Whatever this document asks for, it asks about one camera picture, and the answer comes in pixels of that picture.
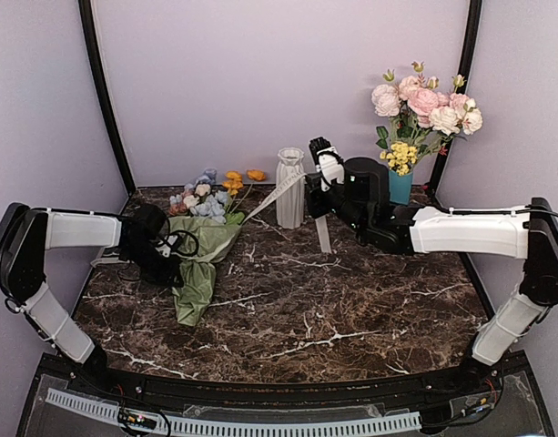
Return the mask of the white printed ribbon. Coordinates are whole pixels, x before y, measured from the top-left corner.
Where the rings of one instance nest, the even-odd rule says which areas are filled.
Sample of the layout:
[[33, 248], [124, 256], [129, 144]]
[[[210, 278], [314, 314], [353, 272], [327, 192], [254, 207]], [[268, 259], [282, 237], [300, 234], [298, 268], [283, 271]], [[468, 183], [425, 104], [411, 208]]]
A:
[[297, 170], [280, 181], [268, 196], [243, 220], [246, 223], [263, 209], [277, 202], [276, 213], [278, 224], [285, 229], [298, 228], [304, 216], [304, 172]]

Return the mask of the green wrapping paper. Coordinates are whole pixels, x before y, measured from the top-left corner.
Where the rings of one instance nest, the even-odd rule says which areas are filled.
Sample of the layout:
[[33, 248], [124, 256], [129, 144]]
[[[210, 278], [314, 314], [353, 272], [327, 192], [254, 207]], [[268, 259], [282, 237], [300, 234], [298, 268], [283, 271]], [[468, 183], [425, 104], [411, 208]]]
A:
[[177, 216], [169, 219], [170, 230], [188, 231], [198, 240], [198, 251], [181, 261], [182, 287], [173, 287], [172, 294], [177, 322], [195, 327], [212, 301], [216, 282], [216, 265], [231, 251], [241, 226], [220, 224], [212, 218]]

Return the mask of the blue orange flower bouquet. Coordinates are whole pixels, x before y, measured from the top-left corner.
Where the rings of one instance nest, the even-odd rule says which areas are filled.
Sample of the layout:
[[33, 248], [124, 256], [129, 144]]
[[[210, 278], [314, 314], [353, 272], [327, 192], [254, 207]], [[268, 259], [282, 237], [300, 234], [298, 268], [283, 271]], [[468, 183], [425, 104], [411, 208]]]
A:
[[169, 198], [168, 215], [212, 219], [219, 224], [240, 225], [246, 214], [239, 210], [255, 182], [267, 180], [259, 169], [248, 169], [245, 174], [236, 170], [225, 173], [220, 184], [217, 171], [206, 169], [193, 182], [187, 183], [179, 194]]

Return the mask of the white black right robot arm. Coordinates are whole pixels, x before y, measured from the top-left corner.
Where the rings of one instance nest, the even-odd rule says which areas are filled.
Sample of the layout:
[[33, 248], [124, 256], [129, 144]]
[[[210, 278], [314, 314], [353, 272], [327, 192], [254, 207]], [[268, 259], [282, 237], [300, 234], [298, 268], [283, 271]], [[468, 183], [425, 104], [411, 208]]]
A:
[[396, 255], [484, 253], [523, 260], [521, 283], [478, 329], [451, 376], [459, 394], [474, 393], [503, 354], [558, 305], [558, 214], [545, 198], [493, 209], [394, 203], [389, 171], [376, 160], [343, 159], [323, 137], [312, 139], [309, 151], [316, 168], [305, 177], [310, 215], [334, 214], [361, 245]]

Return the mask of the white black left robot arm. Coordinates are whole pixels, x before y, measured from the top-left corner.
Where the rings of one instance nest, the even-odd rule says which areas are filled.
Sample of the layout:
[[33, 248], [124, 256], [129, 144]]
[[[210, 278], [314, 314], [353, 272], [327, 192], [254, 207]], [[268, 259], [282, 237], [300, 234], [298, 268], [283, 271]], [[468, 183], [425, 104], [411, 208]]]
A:
[[30, 208], [10, 204], [0, 221], [0, 290], [6, 307], [24, 315], [39, 337], [81, 369], [79, 380], [97, 397], [116, 388], [107, 370], [107, 354], [59, 303], [45, 274], [46, 252], [72, 247], [116, 248], [122, 259], [138, 265], [144, 280], [180, 287], [181, 257], [164, 255], [161, 231], [167, 216], [144, 205], [132, 217], [95, 211]]

